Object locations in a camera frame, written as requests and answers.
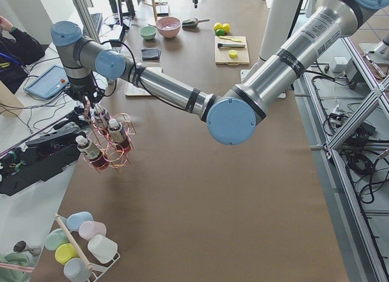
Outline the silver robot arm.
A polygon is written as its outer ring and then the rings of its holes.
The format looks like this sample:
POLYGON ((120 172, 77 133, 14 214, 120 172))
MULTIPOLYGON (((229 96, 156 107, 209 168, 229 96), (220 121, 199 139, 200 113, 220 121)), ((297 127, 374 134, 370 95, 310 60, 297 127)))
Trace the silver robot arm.
POLYGON ((339 38, 353 35, 388 0, 317 0, 311 17, 251 76, 224 96, 206 94, 95 42, 80 27, 60 21, 51 28, 53 43, 74 100, 99 102, 104 93, 92 79, 121 78, 142 84, 151 95, 198 115, 212 137, 225 145, 245 142, 267 116, 269 105, 339 38))

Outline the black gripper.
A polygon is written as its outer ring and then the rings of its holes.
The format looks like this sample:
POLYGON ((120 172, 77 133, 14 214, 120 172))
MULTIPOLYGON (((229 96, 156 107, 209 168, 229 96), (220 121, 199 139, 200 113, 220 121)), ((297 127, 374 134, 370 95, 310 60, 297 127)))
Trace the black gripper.
POLYGON ((64 92, 73 100, 82 103, 89 101, 92 105, 99 103, 105 95, 105 91, 94 84, 80 86, 70 83, 69 86, 64 89, 64 92))

